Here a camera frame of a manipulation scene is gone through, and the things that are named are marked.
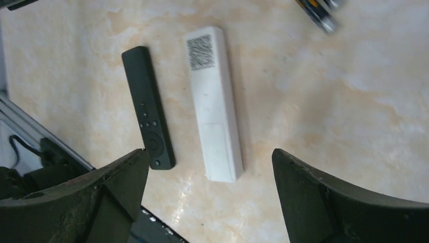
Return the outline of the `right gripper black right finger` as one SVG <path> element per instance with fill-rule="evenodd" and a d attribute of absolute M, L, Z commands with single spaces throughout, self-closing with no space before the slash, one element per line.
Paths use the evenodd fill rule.
<path fill-rule="evenodd" d="M 291 242 L 428 242 L 428 204 L 351 184 L 283 149 L 272 153 Z"/>

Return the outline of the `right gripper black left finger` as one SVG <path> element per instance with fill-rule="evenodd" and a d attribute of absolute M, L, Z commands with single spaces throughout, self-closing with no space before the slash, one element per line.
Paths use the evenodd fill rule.
<path fill-rule="evenodd" d="M 140 213 L 148 152 L 20 199 L 1 201 L 1 242 L 127 242 Z"/>

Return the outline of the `black TV remote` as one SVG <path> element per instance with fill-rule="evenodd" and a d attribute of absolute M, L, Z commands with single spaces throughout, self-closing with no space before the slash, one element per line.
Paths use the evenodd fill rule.
<path fill-rule="evenodd" d="M 171 170 L 176 159 L 149 48 L 137 46 L 121 57 L 150 167 Z"/>

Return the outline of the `white air conditioner remote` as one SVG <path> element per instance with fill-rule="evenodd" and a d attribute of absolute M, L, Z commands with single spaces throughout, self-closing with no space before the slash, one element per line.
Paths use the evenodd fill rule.
<path fill-rule="evenodd" d="M 234 183 L 244 168 L 223 31 L 188 33 L 185 47 L 206 177 Z"/>

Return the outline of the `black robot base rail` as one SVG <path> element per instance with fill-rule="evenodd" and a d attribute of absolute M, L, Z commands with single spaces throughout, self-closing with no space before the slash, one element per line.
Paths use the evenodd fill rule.
<path fill-rule="evenodd" d="M 10 168 L 1 167 L 1 201 L 20 199 L 96 170 L 7 97 L 1 97 L 1 120 L 16 130 L 8 141 L 17 158 Z M 141 205 L 127 242 L 184 241 Z"/>

